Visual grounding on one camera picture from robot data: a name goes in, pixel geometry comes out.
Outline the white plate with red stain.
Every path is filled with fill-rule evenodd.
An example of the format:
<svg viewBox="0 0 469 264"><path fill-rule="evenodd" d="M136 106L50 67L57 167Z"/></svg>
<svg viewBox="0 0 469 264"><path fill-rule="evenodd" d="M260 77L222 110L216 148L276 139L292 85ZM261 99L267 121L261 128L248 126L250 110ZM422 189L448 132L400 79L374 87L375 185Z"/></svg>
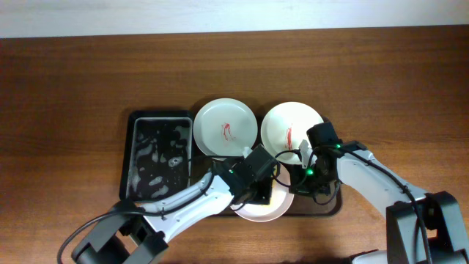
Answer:
<svg viewBox="0 0 469 264"><path fill-rule="evenodd" d="M241 207L239 205L231 205L230 208L234 212L249 221L267 222L272 221L284 213L286 213L292 204L294 194L289 192L289 189L280 185L275 180L271 183L271 195L268 205L255 205L246 204Z"/></svg>

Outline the pale green plate red stain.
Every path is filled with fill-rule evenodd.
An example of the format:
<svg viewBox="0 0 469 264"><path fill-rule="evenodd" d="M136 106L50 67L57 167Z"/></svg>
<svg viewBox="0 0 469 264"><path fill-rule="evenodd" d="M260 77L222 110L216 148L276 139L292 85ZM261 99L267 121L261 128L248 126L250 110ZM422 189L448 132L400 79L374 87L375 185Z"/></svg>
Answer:
<svg viewBox="0 0 469 264"><path fill-rule="evenodd" d="M244 103L219 98L205 104L193 124L193 137L205 155L239 156L252 148L258 134L256 117Z"/></svg>

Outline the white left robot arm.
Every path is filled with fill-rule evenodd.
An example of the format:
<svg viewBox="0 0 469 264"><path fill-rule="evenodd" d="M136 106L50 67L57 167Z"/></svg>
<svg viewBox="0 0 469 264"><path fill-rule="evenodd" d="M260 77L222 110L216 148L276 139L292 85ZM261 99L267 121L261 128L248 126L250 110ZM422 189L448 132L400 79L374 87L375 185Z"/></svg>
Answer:
<svg viewBox="0 0 469 264"><path fill-rule="evenodd" d="M259 145L246 155L213 162L191 187L157 202L129 199L81 227L91 231L71 253L74 263L157 263L171 239L198 221L242 203L254 186L270 177L278 161Z"/></svg>

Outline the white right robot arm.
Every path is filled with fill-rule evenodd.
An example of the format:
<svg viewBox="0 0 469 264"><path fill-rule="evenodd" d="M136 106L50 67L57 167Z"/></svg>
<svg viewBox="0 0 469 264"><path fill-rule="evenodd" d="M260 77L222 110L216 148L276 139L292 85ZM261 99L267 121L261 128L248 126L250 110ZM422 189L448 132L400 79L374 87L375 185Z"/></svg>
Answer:
<svg viewBox="0 0 469 264"><path fill-rule="evenodd" d="M299 146L305 168L293 194L315 199L349 186L384 218L385 250L362 252L350 263L467 263L468 234L459 203L450 193L430 193L382 165L357 141L343 142L330 122L306 131Z"/></svg>

